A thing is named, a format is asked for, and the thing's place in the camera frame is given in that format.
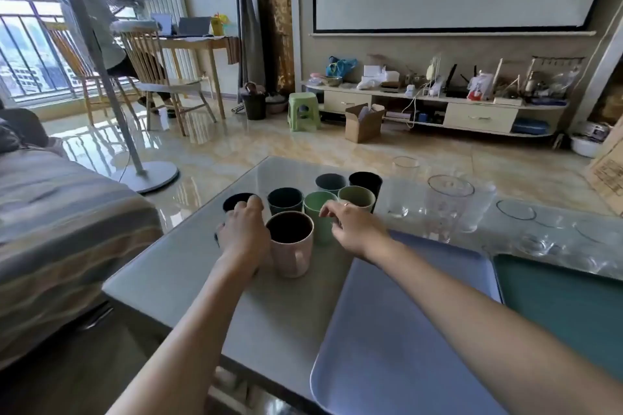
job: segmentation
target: green plastic stool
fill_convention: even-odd
[[[318,109],[318,99],[313,92],[295,92],[288,98],[288,125],[291,132],[298,132],[303,124],[311,124],[315,128],[320,128],[320,110]],[[307,112],[299,112],[300,107],[306,106]]]

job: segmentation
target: green tray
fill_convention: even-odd
[[[623,381],[623,282],[507,254],[493,262],[507,307]]]

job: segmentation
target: forearm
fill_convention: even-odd
[[[391,242],[374,260],[515,414],[623,411],[623,386],[548,332]]]
[[[250,270],[220,258],[184,317],[109,415],[199,414]]]

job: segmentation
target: purple tray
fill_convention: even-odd
[[[467,249],[400,232],[428,262],[496,301],[492,263]],[[506,413],[413,301],[382,270],[356,259],[310,377],[333,415]]]

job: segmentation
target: tiled floor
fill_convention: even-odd
[[[228,113],[233,106],[232,102],[226,105]],[[140,110],[144,129],[146,112]],[[391,174],[393,157],[409,155],[421,162],[420,180],[434,173],[467,173],[494,181],[502,195],[611,214],[581,176],[589,161],[570,151],[440,128],[408,132],[397,124],[385,124],[382,136],[357,145],[344,139],[340,125],[323,124],[318,132],[293,134],[284,114],[261,122],[229,116],[226,122],[213,124],[205,112],[193,112],[188,138],[179,135],[174,120],[154,118],[153,124],[165,127],[152,132],[130,125],[143,160],[169,160],[180,169],[175,183],[147,196],[160,210],[165,230],[268,155],[382,175]],[[95,128],[86,127],[85,115],[47,122],[45,128],[65,140],[70,159],[110,175],[128,163],[127,148],[114,122],[101,112],[95,118]],[[22,414],[103,414],[143,363],[144,356],[125,329],[105,320],[89,332],[74,333],[40,351],[25,368],[12,373],[10,381],[0,377],[0,406]],[[254,413],[272,415],[284,413],[282,409],[279,401],[268,397]]]

